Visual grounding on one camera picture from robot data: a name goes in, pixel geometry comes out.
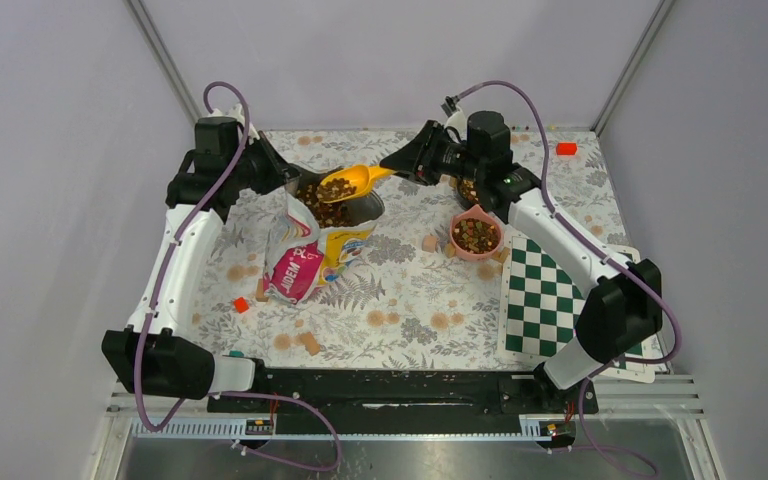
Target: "floral tablecloth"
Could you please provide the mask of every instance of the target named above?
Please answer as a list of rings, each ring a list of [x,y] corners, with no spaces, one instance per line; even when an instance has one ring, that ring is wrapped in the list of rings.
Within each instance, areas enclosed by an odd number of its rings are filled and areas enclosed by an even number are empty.
[[[272,132],[270,141],[289,162],[326,170],[374,164],[414,132]],[[628,243],[599,143],[590,132],[550,132],[576,142],[578,153],[552,154],[549,186],[582,225],[610,244]],[[533,132],[512,132],[515,161],[540,171],[542,148]],[[254,299],[272,218],[284,191],[265,197],[244,192],[231,210],[198,287],[191,338],[220,354],[237,350],[271,366],[517,369],[496,356],[501,265],[466,263],[422,251],[433,234],[447,243],[446,226],[463,210],[447,184],[419,187],[391,177],[376,191],[386,211],[359,261],[335,284],[298,306]],[[232,302],[248,299],[236,312]],[[321,346],[311,355],[300,335]]]

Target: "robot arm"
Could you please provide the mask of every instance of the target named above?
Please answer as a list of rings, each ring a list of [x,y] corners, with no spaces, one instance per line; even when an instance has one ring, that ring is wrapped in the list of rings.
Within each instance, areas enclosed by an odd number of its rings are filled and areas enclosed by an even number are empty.
[[[585,377],[661,329],[661,310],[630,279],[598,258],[557,219],[565,215],[546,206],[540,179],[513,162],[510,128],[496,112],[464,114],[447,99],[445,125],[429,120],[406,146],[381,160],[396,175],[421,185],[435,185],[443,174],[472,180],[479,203],[502,221],[527,234],[565,271],[586,298],[576,325],[576,338],[535,369],[541,396],[559,399]],[[452,138],[451,130],[457,133]],[[465,129],[466,136],[461,140]],[[627,265],[660,293],[660,271],[649,260],[631,264],[610,251],[586,229],[575,225],[584,238],[598,244],[609,258]]]
[[[245,391],[252,386],[255,363],[251,359],[213,355],[186,340],[193,296],[240,192],[250,188],[265,195],[297,177],[298,171],[278,155],[264,135],[253,132],[232,174],[190,221],[180,240],[176,239],[180,226],[238,149],[238,122],[244,122],[239,106],[227,116],[217,110],[196,123],[195,148],[187,152],[167,188],[169,210],[164,234],[145,292],[125,330],[109,330],[104,336],[102,352],[130,392],[134,391],[137,342],[147,314],[153,318],[142,357],[145,394],[199,399],[209,392]],[[171,254],[170,243],[176,244]],[[166,273],[152,310],[152,293],[164,263]]]

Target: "green and white chessboard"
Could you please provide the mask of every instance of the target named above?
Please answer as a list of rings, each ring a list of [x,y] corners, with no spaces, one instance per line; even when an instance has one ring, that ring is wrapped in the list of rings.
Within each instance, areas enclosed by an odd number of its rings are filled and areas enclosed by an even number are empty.
[[[499,355],[534,367],[572,340],[584,299],[569,275],[533,240],[515,236],[508,246],[511,254],[505,261],[502,282]],[[611,248],[635,262],[640,259],[633,248]],[[650,337],[626,356],[660,357],[657,338]],[[614,367],[602,375],[645,383],[655,380],[656,369],[648,365],[623,361]]]

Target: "small red cube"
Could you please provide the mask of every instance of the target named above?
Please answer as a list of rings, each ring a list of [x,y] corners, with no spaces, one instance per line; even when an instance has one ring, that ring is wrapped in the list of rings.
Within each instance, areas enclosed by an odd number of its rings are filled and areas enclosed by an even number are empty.
[[[578,151],[578,145],[573,142],[560,142],[555,148],[558,155],[575,155]]]
[[[234,308],[237,309],[237,313],[243,313],[249,309],[249,303],[246,301],[245,298],[240,297],[234,300]]]

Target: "yellow label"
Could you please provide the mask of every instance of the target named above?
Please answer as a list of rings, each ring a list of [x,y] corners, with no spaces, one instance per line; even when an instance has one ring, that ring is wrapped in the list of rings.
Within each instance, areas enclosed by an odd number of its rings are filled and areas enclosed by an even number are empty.
[[[337,229],[325,235],[325,258],[320,268],[319,284],[333,282],[361,254],[366,239],[375,230],[373,223],[362,230]]]

